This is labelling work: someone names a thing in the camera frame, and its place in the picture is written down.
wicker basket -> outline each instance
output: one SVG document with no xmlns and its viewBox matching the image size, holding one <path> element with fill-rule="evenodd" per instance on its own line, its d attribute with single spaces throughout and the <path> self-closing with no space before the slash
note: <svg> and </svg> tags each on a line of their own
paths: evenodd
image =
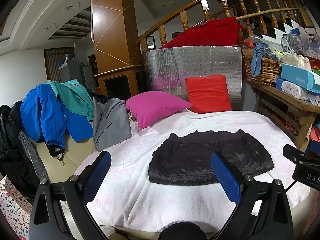
<svg viewBox="0 0 320 240">
<path fill-rule="evenodd" d="M 275 86 L 276 76 L 281 75 L 281 63 L 269 58 L 262 58 L 261 72 L 258 76 L 251 75 L 251 62 L 253 56 L 243 56 L 245 64 L 245 72 L 249 81 L 257 82 L 267 86 Z"/>
</svg>

teal shirt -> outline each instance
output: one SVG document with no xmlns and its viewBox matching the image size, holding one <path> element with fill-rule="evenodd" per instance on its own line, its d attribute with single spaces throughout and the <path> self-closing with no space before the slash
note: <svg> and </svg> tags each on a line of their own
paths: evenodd
<svg viewBox="0 0 320 240">
<path fill-rule="evenodd" d="M 92 121 L 93 101 L 78 80 L 74 79 L 65 83 L 48 81 L 47 84 L 52 87 L 56 96 L 60 96 L 62 103 L 70 112 L 83 115 L 87 120 Z"/>
</svg>

bolt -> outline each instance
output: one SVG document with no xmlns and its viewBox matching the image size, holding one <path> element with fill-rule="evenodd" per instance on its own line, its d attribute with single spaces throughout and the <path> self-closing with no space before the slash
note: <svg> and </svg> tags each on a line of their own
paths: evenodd
<svg viewBox="0 0 320 240">
<path fill-rule="evenodd" d="M 245 179 L 246 181 L 253 181 L 253 177 L 252 177 L 251 175 L 245 175 L 245 176 L 244 176 L 244 179 Z"/>
<path fill-rule="evenodd" d="M 74 182 L 74 181 L 77 181 L 78 178 L 79 178 L 78 175 L 72 175 L 72 176 L 69 178 L 69 180 L 72 181 L 72 182 Z"/>
<path fill-rule="evenodd" d="M 275 183 L 276 183 L 277 185 L 281 185 L 281 184 L 282 184 L 281 180 L 279 180 L 279 179 L 275 179 Z"/>
<path fill-rule="evenodd" d="M 40 185 L 44 186 L 45 184 L 47 184 L 47 179 L 41 179 L 40 180 Z"/>
</svg>

bed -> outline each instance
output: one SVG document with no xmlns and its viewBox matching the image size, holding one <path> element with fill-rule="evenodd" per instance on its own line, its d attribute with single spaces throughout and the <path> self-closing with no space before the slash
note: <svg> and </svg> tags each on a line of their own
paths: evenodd
<svg viewBox="0 0 320 240">
<path fill-rule="evenodd" d="M 157 239 L 158 232 L 178 221 L 191 221 L 210 234 L 221 229 L 235 207 L 219 183 L 185 187 L 149 182 L 152 153 L 171 133 L 185 136 L 195 130 L 237 132 L 242 129 L 262 143 L 274 163 L 273 170 L 255 179 L 272 182 L 278 178 L 285 188 L 293 182 L 295 166 L 283 157 L 282 149 L 285 144 L 294 144 L 271 120 L 258 113 L 196 114 L 186 109 L 145 129 L 139 130 L 136 122 L 131 123 L 131 128 L 132 138 L 106 149 L 112 157 L 111 168 L 95 199 L 87 204 L 99 225 L 115 226 L 128 235 Z M 80 174 L 98 155 L 99 152 L 89 155 L 75 174 Z M 294 225 L 300 226 L 299 231 L 310 210 L 310 200 L 304 201 L 309 192 L 308 186 L 298 182 L 287 193 Z M 296 207 L 301 202 L 303 207 Z M 253 214 L 257 215 L 259 206 L 257 202 Z"/>
</svg>

blue box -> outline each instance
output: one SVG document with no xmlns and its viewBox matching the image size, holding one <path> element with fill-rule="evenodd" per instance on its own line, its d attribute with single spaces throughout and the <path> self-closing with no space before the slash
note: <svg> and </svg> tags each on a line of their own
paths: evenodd
<svg viewBox="0 0 320 240">
<path fill-rule="evenodd" d="M 310 70 L 282 63 L 281 78 L 320 94 L 320 76 Z"/>
</svg>

